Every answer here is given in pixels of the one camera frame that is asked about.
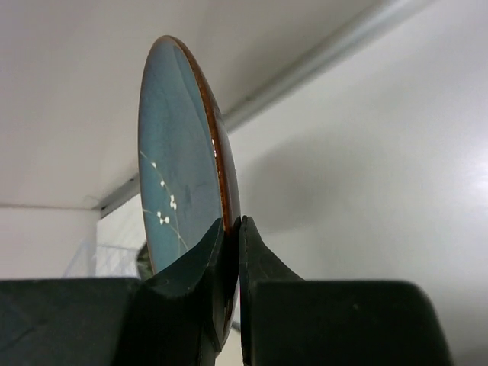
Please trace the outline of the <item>blue round plate brown rim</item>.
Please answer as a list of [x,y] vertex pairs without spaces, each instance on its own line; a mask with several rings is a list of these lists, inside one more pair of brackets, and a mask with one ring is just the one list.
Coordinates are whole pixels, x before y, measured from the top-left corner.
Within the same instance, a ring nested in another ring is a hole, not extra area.
[[169,35],[152,45],[143,71],[138,166],[154,274],[196,246],[214,221],[233,231],[239,189],[222,115],[194,55]]

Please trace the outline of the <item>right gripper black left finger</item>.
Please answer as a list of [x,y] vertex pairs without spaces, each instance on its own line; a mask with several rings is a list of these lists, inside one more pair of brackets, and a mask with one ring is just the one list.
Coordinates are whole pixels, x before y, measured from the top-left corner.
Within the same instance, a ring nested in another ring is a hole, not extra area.
[[131,365],[213,365],[225,342],[225,249],[220,219],[136,293]]

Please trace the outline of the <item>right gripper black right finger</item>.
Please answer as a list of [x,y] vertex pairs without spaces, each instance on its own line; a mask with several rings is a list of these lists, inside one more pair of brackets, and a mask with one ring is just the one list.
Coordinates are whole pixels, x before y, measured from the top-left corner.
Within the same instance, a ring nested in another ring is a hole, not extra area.
[[247,365],[450,365],[437,314],[406,281],[307,281],[239,231],[242,355]]

